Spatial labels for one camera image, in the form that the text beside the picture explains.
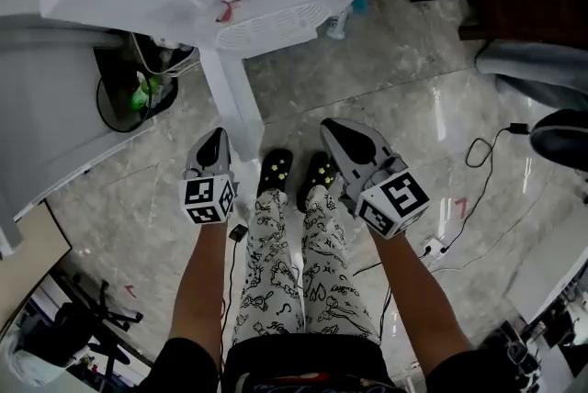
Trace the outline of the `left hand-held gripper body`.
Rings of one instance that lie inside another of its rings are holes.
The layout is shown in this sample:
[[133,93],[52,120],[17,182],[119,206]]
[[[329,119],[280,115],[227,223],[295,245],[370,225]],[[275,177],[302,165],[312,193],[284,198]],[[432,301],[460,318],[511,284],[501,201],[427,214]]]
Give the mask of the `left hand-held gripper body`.
[[223,223],[233,211],[238,184],[229,164],[203,167],[187,163],[178,182],[179,204],[196,225]]

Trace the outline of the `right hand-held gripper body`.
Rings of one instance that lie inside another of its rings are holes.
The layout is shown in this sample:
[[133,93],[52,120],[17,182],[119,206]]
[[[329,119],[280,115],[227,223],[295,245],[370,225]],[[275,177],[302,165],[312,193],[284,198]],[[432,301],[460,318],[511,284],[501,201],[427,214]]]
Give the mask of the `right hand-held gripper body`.
[[341,175],[341,203],[386,240],[414,224],[430,205],[430,198],[397,153],[378,164],[355,165]]

